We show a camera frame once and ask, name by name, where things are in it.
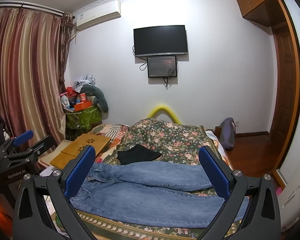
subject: backpack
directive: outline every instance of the backpack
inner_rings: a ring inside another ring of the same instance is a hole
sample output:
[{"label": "backpack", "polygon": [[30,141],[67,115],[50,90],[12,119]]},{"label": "backpack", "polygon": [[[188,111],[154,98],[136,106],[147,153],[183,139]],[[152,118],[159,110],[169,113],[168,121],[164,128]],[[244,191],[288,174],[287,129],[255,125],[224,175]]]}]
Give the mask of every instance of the backpack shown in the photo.
[{"label": "backpack", "polygon": [[235,125],[232,117],[224,119],[220,124],[221,135],[219,142],[224,149],[229,150],[234,147]]}]

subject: blue gripper pad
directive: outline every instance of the blue gripper pad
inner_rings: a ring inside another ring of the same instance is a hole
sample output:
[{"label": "blue gripper pad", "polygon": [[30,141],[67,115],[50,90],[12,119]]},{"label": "blue gripper pad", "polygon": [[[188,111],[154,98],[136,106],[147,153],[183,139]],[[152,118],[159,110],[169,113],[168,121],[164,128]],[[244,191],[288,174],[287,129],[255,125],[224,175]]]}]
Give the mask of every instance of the blue gripper pad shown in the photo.
[{"label": "blue gripper pad", "polygon": [[199,150],[199,162],[206,172],[218,197],[227,200],[230,196],[229,181],[204,147],[201,147]]},{"label": "blue gripper pad", "polygon": [[77,195],[81,188],[84,179],[90,171],[94,160],[96,158],[96,152],[92,146],[82,156],[78,164],[72,169],[68,178],[66,179],[65,197],[69,200],[70,198]]},{"label": "blue gripper pad", "polygon": [[14,139],[13,145],[20,146],[21,144],[25,143],[26,141],[32,138],[33,138],[33,131],[32,130],[26,131],[25,133],[19,135]]}]

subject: orange object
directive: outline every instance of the orange object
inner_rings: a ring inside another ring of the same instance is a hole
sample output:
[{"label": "orange object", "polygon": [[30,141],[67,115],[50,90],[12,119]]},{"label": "orange object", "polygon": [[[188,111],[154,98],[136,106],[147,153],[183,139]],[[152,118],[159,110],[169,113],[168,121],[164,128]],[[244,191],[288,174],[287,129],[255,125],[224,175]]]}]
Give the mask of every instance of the orange object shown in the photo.
[{"label": "orange object", "polygon": [[0,212],[0,228],[7,237],[12,237],[12,219]]},{"label": "orange object", "polygon": [[80,94],[81,102],[87,102],[87,95],[85,93]]},{"label": "orange object", "polygon": [[90,106],[92,106],[91,101],[81,102],[81,103],[78,103],[78,104],[74,105],[74,110],[75,111],[80,111],[80,110],[89,108]]}]

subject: small monitor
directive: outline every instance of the small monitor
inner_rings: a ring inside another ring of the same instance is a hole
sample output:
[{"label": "small monitor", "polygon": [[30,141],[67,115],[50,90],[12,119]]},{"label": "small monitor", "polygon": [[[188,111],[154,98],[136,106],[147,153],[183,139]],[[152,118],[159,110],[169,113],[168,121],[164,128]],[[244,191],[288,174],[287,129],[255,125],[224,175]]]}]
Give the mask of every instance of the small monitor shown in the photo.
[{"label": "small monitor", "polygon": [[148,77],[176,77],[176,56],[154,56],[148,57]]}]

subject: jeans leg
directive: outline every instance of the jeans leg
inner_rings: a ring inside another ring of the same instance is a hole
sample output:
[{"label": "jeans leg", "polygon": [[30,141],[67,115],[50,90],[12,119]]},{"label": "jeans leg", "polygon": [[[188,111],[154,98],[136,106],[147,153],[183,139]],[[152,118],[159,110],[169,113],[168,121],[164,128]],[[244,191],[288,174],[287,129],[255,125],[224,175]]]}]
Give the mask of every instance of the jeans leg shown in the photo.
[{"label": "jeans leg", "polygon": [[[224,199],[130,182],[85,181],[74,208],[101,217],[156,227],[206,228]],[[235,221],[242,219],[245,198]]]},{"label": "jeans leg", "polygon": [[122,166],[112,166],[109,172],[113,177],[121,181],[185,192],[212,187],[207,174],[200,165],[159,161],[138,162]]}]

